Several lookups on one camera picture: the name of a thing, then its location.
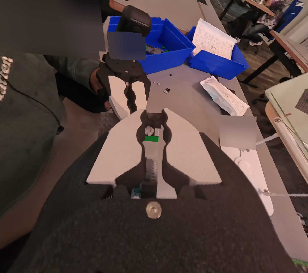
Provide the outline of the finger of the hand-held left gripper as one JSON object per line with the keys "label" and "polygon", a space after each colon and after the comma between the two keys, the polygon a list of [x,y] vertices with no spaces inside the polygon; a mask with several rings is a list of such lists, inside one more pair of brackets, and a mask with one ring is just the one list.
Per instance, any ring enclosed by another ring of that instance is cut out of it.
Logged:
{"label": "finger of the hand-held left gripper", "polygon": [[147,108],[144,83],[136,81],[130,84],[130,113]]}
{"label": "finger of the hand-held left gripper", "polygon": [[130,83],[116,76],[109,76],[109,85],[111,92],[109,102],[112,110],[119,120],[123,120],[132,112],[131,101],[129,100]]}

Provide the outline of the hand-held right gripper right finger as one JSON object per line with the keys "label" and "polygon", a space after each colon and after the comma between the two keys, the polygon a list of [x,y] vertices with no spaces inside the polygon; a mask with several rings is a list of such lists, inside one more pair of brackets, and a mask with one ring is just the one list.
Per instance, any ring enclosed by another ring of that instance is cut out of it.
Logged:
{"label": "hand-held right gripper right finger", "polygon": [[161,111],[163,140],[162,176],[175,190],[184,186],[217,185],[222,179],[202,134],[168,108]]}

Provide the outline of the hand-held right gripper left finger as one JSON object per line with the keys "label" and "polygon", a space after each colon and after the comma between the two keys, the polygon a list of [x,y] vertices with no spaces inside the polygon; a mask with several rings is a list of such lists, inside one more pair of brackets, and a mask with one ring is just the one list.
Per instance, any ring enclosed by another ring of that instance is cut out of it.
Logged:
{"label": "hand-held right gripper left finger", "polygon": [[117,123],[106,140],[87,177],[93,185],[137,187],[146,173],[145,139],[146,110],[139,109]]}

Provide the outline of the grey brick building model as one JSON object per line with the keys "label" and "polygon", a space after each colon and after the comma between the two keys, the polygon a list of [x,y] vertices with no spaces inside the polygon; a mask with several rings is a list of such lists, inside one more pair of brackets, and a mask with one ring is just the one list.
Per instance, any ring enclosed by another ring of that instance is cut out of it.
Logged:
{"label": "grey brick building model", "polygon": [[[156,197],[159,134],[162,127],[161,118],[161,112],[147,113],[147,125],[145,127],[145,139],[143,142],[146,156],[146,174],[139,186],[131,190],[131,199]],[[119,121],[119,118],[112,109],[100,113],[98,136],[109,132]]]}

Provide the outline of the person's left forearm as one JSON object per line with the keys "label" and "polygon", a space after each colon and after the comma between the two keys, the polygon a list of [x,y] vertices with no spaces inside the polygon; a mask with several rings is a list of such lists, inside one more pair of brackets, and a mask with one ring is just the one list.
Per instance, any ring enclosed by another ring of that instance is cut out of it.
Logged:
{"label": "person's left forearm", "polygon": [[96,59],[53,55],[44,55],[44,58],[57,72],[75,80],[77,83],[84,85],[92,91],[89,84],[90,75],[99,67],[100,61]]}

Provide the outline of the person's left hand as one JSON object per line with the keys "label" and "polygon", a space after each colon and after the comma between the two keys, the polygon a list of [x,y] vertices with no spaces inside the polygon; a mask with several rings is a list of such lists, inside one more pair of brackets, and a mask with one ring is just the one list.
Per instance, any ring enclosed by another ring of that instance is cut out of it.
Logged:
{"label": "person's left hand", "polygon": [[101,81],[97,77],[97,73],[99,70],[100,67],[98,67],[91,73],[89,84],[92,91],[98,96],[99,105],[102,108],[101,112],[107,112],[111,109],[111,105],[109,102],[109,96],[107,95]]}

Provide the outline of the person's dark trousers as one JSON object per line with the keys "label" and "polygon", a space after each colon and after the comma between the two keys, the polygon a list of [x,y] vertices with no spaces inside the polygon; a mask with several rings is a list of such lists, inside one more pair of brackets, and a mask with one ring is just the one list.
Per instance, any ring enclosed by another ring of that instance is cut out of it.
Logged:
{"label": "person's dark trousers", "polygon": [[68,98],[82,109],[91,113],[102,113],[111,108],[106,95],[100,98],[84,85],[59,72],[55,73],[55,78],[58,95]]}

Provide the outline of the blue plastic storage bin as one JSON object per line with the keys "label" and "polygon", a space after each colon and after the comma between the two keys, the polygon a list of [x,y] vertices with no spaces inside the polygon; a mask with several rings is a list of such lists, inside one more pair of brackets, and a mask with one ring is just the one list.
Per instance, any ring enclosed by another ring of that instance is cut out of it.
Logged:
{"label": "blue plastic storage bin", "polygon": [[[195,28],[196,26],[194,26],[187,34],[187,38],[191,41],[193,41]],[[196,56],[193,56],[193,53],[191,53],[188,57],[188,64],[191,68],[227,80],[232,80],[249,67],[248,62],[241,50],[238,48],[237,43],[233,48],[230,60],[202,50]]]}
{"label": "blue plastic storage bin", "polygon": [[[120,16],[111,16],[108,31],[114,32]],[[160,48],[163,45],[169,52],[148,55],[145,60],[139,60],[146,74],[163,71],[180,66],[190,56],[195,46],[167,18],[151,17],[151,31],[146,37],[146,44]]]}

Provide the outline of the person in green hoodie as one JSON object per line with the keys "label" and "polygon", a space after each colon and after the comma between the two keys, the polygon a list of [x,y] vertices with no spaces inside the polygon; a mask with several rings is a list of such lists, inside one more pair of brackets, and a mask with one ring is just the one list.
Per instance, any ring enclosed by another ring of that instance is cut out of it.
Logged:
{"label": "person in green hoodie", "polygon": [[1,216],[36,182],[64,114],[43,55],[1,51]]}

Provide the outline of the pale green table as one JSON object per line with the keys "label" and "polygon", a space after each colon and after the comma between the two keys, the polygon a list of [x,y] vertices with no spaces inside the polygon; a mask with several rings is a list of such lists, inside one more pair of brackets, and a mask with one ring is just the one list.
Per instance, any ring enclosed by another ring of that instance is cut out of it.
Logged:
{"label": "pale green table", "polygon": [[308,158],[308,115],[295,109],[305,89],[308,88],[308,74],[302,74],[275,85],[265,91],[269,102],[278,114],[274,127],[282,133],[298,167],[307,181]]}

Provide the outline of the dark grey baseplate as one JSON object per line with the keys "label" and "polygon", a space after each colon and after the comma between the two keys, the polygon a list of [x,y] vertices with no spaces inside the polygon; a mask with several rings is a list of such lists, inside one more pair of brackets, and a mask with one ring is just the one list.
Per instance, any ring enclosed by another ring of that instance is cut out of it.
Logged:
{"label": "dark grey baseplate", "polygon": [[301,97],[299,98],[295,109],[308,114],[308,89],[305,89],[302,93]]}

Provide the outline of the blue striped jacket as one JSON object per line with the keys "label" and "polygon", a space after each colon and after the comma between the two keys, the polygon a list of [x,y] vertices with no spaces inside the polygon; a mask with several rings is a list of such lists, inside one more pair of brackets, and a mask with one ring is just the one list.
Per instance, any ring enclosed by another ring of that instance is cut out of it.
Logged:
{"label": "blue striped jacket", "polygon": [[281,32],[295,17],[298,16],[304,5],[305,4],[300,0],[293,0],[273,30],[276,32]]}

